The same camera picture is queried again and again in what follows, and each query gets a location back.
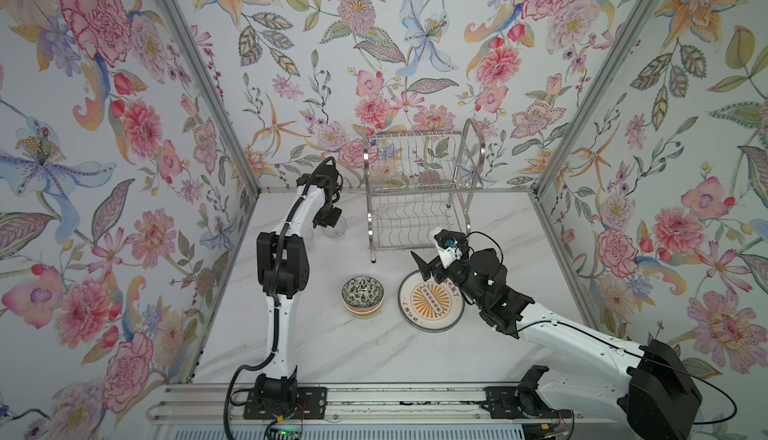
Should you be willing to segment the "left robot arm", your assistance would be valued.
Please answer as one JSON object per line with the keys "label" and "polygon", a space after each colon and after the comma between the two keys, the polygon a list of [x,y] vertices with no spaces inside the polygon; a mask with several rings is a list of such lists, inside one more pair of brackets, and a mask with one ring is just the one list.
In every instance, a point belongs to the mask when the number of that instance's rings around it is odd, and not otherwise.
{"label": "left robot arm", "polygon": [[285,418],[297,407],[294,334],[300,296],[310,277],[305,235],[337,225],[342,184],[336,159],[322,160],[297,180],[297,194],[278,226],[257,237],[257,277],[267,300],[270,347],[262,363],[247,369],[258,374],[246,403],[249,411]]}

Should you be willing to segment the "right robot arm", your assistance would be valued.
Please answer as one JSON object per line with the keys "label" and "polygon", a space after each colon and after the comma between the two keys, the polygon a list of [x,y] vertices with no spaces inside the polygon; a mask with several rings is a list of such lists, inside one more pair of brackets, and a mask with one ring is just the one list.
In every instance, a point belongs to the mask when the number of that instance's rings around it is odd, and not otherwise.
{"label": "right robot arm", "polygon": [[506,283],[506,269],[492,249],[464,255],[440,249],[429,262],[414,259],[424,280],[450,281],[494,331],[556,352],[591,377],[573,377],[532,366],[516,387],[517,410],[530,417],[550,411],[587,413],[623,422],[642,439],[686,439],[702,395],[667,344],[616,339],[578,326]]}

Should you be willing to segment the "red patterned bowl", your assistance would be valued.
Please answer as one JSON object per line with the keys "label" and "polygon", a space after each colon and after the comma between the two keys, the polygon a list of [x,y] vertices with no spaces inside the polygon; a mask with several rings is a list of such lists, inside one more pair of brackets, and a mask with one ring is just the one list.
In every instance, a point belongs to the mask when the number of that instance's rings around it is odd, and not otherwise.
{"label": "red patterned bowl", "polygon": [[343,285],[341,296],[346,307],[353,310],[369,310],[383,301],[384,287],[373,277],[357,276]]}

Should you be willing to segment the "orange white bowl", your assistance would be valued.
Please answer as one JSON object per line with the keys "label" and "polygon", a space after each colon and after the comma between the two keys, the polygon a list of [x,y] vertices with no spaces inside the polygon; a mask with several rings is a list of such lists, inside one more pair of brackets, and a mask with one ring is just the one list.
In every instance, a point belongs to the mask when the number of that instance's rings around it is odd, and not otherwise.
{"label": "orange white bowl", "polygon": [[368,309],[356,309],[352,307],[346,306],[345,309],[348,313],[350,313],[353,317],[363,319],[363,318],[369,318],[374,316],[376,313],[379,312],[381,306],[374,306]]}

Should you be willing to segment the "patterned plate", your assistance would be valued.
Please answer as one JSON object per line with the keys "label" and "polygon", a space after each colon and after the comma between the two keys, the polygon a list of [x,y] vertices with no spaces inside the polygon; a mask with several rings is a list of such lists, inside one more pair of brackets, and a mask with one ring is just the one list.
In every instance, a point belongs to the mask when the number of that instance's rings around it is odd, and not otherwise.
{"label": "patterned plate", "polygon": [[398,289],[398,307],[414,328],[428,333],[452,329],[462,318],[465,302],[459,289],[449,280],[424,281],[420,272],[406,277]]}

